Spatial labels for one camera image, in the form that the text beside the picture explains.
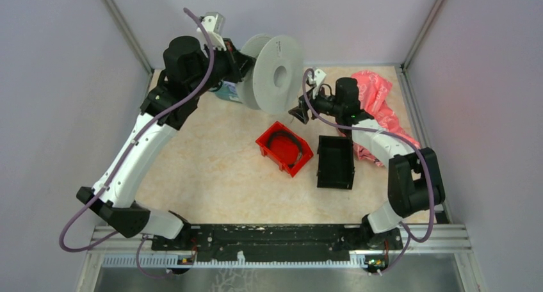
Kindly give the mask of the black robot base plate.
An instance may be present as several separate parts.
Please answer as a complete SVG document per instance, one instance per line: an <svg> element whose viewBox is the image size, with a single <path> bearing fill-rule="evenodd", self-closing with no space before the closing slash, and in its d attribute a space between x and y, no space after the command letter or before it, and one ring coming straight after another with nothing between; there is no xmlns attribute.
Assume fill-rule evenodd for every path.
<svg viewBox="0 0 543 292"><path fill-rule="evenodd" d="M198 224L184 228L178 237L152 238L155 251L187 250L198 262L250 263L343 262L350 252L400 250L399 229L373 235L359 225L242 225Z"/></svg>

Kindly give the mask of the grey plastic cable spool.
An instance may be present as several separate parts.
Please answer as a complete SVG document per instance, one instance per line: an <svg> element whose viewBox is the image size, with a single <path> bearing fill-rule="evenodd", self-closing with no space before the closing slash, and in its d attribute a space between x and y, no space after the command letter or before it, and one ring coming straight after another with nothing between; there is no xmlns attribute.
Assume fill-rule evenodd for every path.
<svg viewBox="0 0 543 292"><path fill-rule="evenodd" d="M285 113L295 105L302 85L303 49L287 35L259 34L250 38L241 52L255 58L247 77L235 85L240 101L252 110L271 115Z"/></svg>

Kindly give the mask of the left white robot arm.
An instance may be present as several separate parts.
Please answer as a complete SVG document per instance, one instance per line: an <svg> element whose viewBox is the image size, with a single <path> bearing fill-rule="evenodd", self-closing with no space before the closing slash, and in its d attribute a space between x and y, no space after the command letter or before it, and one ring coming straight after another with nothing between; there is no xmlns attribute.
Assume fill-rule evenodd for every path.
<svg viewBox="0 0 543 292"><path fill-rule="evenodd" d="M178 250L187 248L192 233L174 212L137 203L140 184L161 149L196 110L200 96L223 81L248 78L256 58L236 49L229 39L211 49L192 36L173 39L163 52L165 69L140 107L133 131L104 175L82 187L77 199L126 238L153 234Z"/></svg>

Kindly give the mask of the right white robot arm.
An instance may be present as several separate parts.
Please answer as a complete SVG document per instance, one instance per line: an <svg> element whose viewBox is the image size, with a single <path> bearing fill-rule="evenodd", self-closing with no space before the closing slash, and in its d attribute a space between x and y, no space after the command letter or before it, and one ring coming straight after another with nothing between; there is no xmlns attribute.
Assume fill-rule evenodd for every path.
<svg viewBox="0 0 543 292"><path fill-rule="evenodd" d="M435 195L430 169L426 159L421 153L421 149L418 149L414 144L400 135L384 131L378 122L372 119L360 121L355 127L352 127L338 125L323 118L314 108L316 95L319 92L320 87L315 84L316 80L313 78L309 79L307 77L308 75L313 75L312 69L309 69L303 76L301 104L307 106L304 111L311 111L315 118L336 129L351 130L353 132L352 138L354 139L354 142L361 143L363 147L367 148L372 155L384 164L389 173L391 173L393 169L391 168L391 164L386 163L386 161L390 162L394 159L406 159L408 155L414 155L416 159L415 162L421 165L421 176L425 178L425 185L423 188L427 190L428 197L428 202L423 209L428 209L430 211L426 234L422 238L415 237L407 224L403 223L404 216L397 214L392 207L391 201L387 200L381 207L362 219L362 224L367 226L361 230L361 241L363 245L368 248L378 248L385 241L385 232L399 226L402 226L406 231L408 239L412 239L418 243L426 242L430 238L434 228Z"/></svg>

